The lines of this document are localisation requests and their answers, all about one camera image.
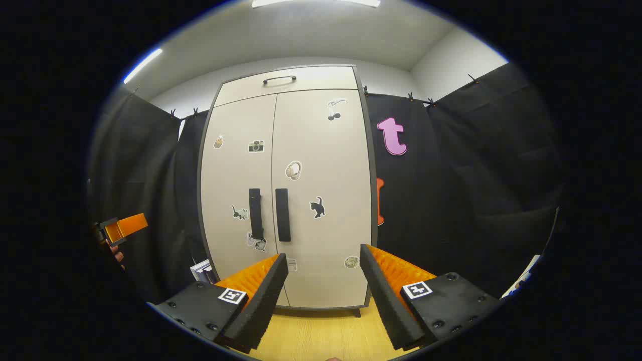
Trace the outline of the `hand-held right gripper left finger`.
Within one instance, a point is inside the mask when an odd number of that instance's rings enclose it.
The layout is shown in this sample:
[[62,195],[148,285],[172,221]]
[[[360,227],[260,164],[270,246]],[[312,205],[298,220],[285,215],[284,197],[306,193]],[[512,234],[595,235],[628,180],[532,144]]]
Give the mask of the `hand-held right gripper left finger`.
[[195,281],[152,310],[205,343],[257,349],[289,273],[278,253],[216,283]]

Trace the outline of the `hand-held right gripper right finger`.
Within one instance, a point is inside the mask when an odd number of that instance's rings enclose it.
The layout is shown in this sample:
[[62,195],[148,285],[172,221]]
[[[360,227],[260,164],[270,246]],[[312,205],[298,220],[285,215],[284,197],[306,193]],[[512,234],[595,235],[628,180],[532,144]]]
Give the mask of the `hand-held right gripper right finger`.
[[500,305],[456,272],[436,276],[372,245],[361,245],[360,267],[394,349],[452,338]]

